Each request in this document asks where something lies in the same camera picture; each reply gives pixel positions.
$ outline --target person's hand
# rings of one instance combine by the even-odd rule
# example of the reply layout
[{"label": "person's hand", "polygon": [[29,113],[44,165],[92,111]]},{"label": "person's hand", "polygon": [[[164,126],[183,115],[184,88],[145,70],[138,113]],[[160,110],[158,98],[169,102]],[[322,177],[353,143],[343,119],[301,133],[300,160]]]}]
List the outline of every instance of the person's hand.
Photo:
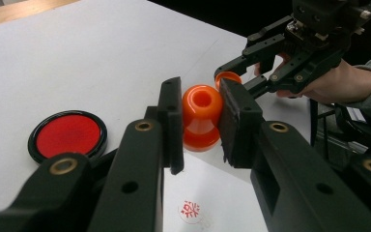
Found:
[{"label": "person's hand", "polygon": [[[284,65],[289,59],[282,56]],[[255,64],[255,74],[260,73],[260,64]],[[285,97],[307,96],[320,103],[349,103],[364,101],[371,94],[371,71],[351,66],[342,60],[338,67],[320,76],[307,85],[300,93],[278,90],[276,95]]]}]

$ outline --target brass screw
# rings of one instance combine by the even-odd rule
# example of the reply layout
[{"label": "brass screw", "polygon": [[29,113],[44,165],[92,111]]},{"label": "brass screw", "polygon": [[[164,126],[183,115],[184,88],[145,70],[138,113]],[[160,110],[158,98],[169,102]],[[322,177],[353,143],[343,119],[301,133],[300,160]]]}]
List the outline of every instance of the brass screw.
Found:
[{"label": "brass screw", "polygon": [[135,129],[138,131],[149,131],[153,128],[153,124],[142,121],[135,125]]},{"label": "brass screw", "polygon": [[295,76],[295,80],[296,80],[297,82],[301,82],[301,81],[303,81],[303,76],[301,76],[301,75],[297,75],[297,76]]},{"label": "brass screw", "polygon": [[288,127],[281,123],[272,123],[270,124],[270,128],[277,132],[288,132]]},{"label": "brass screw", "polygon": [[72,158],[64,158],[55,161],[50,166],[50,173],[53,175],[63,175],[73,171],[77,167],[77,160]]}]

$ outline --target robotic arm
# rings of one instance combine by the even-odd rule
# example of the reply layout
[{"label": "robotic arm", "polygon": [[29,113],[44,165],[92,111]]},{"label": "robotic arm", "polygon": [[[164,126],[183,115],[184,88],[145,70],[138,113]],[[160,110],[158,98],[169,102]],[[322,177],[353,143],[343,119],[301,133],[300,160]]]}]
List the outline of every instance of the robotic arm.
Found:
[{"label": "robotic arm", "polygon": [[261,64],[261,72],[272,69],[274,57],[291,57],[266,80],[258,76],[244,84],[252,97],[267,92],[300,92],[310,82],[336,67],[351,45],[351,36],[361,34],[371,18],[371,1],[294,0],[293,13],[248,36],[242,56],[219,67],[218,73],[230,71],[242,75],[246,68]]}]

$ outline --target human arm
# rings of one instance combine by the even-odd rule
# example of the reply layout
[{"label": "human arm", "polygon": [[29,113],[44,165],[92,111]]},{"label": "human arm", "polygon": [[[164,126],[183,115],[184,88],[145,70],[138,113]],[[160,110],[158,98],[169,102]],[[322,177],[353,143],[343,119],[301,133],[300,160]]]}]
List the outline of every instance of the human arm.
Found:
[{"label": "human arm", "polygon": [[359,108],[371,117],[371,60],[364,66],[351,66],[342,61],[306,86],[300,93],[277,91],[278,97],[307,96],[321,103],[341,103]]}]

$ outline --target dark background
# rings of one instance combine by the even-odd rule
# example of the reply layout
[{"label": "dark background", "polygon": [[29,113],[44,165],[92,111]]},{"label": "dark background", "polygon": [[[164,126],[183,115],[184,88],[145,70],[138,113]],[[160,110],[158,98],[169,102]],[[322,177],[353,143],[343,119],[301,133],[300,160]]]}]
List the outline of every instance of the dark background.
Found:
[{"label": "dark background", "polygon": [[[290,0],[149,1],[244,37],[258,32],[292,12]],[[352,46],[344,56],[344,59],[352,65],[365,64],[371,59],[371,20],[363,28],[365,32],[361,36],[353,35]]]}]

